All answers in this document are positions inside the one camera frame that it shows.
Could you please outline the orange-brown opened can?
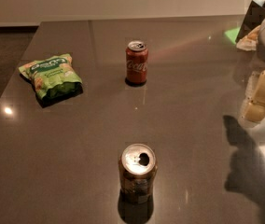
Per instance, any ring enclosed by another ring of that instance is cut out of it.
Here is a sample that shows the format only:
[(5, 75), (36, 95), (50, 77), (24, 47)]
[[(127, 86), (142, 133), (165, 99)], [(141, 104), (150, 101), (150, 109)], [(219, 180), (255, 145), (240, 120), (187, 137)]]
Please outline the orange-brown opened can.
[(146, 203), (153, 195), (158, 170), (154, 151), (145, 144), (131, 144), (119, 157), (120, 191), (128, 203)]

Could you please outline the red Coca-Cola can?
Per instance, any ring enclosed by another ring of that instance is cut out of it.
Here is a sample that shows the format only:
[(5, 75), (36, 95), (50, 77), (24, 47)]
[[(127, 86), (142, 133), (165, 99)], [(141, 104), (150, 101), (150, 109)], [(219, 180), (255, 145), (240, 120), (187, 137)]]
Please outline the red Coca-Cola can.
[(131, 41), (126, 48), (126, 78), (128, 85), (138, 87), (146, 84), (148, 48), (140, 40)]

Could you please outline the white orange snack packet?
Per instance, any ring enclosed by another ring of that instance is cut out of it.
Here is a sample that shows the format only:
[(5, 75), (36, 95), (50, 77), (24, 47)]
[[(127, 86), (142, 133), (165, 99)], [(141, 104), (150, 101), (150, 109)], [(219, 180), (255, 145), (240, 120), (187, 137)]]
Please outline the white orange snack packet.
[(254, 28), (250, 33), (236, 43), (236, 48), (244, 51), (255, 51), (258, 44), (260, 26)]

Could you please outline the green chip bag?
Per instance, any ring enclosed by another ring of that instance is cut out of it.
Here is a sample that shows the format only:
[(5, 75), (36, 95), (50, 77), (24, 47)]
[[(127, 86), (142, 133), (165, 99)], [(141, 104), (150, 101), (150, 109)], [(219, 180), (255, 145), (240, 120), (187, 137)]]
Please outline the green chip bag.
[(34, 86), (40, 100), (52, 100), (75, 92), (82, 80), (72, 67), (70, 54), (33, 61), (19, 68), (20, 73)]

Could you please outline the dark snack rack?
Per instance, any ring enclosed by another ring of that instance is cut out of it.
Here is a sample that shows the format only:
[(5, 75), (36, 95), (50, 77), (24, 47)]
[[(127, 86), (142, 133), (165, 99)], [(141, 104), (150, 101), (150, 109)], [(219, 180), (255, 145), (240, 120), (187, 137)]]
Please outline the dark snack rack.
[(253, 29), (261, 25), (265, 19), (265, 1), (252, 0), (245, 13), (244, 20), (240, 27), (239, 33), (236, 36), (235, 42), (248, 35)]

